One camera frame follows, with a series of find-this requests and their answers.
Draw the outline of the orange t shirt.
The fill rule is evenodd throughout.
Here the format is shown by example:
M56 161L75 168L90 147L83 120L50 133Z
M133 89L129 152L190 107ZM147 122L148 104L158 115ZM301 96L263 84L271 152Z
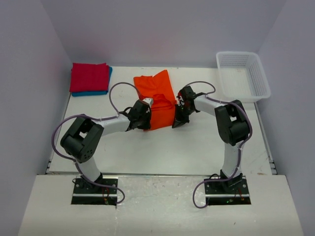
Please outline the orange t shirt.
M175 117L175 105L177 101L167 70L163 70L154 76L138 76L133 78L135 87L140 92L140 98L152 98L151 128L156 130L171 126Z

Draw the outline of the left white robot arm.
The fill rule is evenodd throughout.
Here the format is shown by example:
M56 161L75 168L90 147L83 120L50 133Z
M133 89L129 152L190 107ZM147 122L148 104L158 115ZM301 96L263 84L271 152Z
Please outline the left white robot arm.
M75 119L63 135L60 145L67 154L73 157L83 179L95 186L104 187L100 184L102 174L94 160L94 153L100 139L117 132L150 129L152 105L153 99L145 98L137 100L130 109L119 112L116 117L97 120L86 115L79 115Z

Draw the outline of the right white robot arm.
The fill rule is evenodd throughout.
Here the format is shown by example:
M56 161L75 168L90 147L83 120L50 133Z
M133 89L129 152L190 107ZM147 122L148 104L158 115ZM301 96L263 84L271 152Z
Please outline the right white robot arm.
M252 136L252 125L239 100L232 102L210 98L207 94L195 93L191 86L183 87L177 95L175 117L172 128L189 123L189 116L196 112L205 112L216 118L218 133L224 142L224 162L220 178L215 182L224 182L233 186L242 180L242 150Z

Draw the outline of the white plastic basket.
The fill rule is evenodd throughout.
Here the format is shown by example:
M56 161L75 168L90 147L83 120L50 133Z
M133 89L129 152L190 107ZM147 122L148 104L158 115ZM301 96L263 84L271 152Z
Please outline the white plastic basket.
M229 99L254 103L271 96L258 54L223 51L216 54L222 93Z

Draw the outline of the folded red t shirt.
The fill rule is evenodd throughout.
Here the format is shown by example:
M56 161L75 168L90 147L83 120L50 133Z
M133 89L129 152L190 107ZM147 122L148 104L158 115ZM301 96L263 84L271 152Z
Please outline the folded red t shirt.
M70 92L105 91L109 85L109 66L106 63L73 63Z

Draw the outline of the folded blue t shirt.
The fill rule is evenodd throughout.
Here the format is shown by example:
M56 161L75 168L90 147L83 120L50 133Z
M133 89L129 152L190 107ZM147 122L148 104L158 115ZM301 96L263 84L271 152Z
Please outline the folded blue t shirt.
M108 86L110 83L111 75L113 68L109 67L109 76L108 76ZM97 96L97 95L106 95L109 92L109 88L107 90L102 91L82 91L82 92L71 92L73 97L81 97L81 96Z

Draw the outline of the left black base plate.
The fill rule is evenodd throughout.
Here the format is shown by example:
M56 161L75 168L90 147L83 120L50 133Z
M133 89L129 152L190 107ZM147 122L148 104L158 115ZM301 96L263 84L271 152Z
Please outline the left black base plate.
M117 187L118 179L117 178L103 178L99 177L96 180L96 183L101 185L108 185L108 187L100 187L94 184L87 182L85 179L81 177L74 178L72 180L74 183L74 194L116 194L117 190L113 187Z

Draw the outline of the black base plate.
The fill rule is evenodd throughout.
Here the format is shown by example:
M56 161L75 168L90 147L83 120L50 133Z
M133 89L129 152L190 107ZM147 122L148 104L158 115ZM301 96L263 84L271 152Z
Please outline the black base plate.
M72 180L74 183L74 194L116 194L117 190L113 187L117 187L118 179L117 178L103 178L99 177L96 180L96 183L101 185L108 185L108 187L100 187L94 184L87 182L85 179L81 177L74 178Z
M227 176L220 172L220 175L213 174L211 178L205 180L211 180L204 184L206 194L249 194L247 180L240 174L231 180L225 181Z

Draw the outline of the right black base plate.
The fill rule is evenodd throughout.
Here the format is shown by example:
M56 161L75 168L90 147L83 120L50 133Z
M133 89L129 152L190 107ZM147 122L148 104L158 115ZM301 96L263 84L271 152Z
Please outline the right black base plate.
M206 194L249 194L247 180L240 174L231 180L225 181L227 176L220 172L220 175L213 174L211 178L205 180L211 180L204 184Z

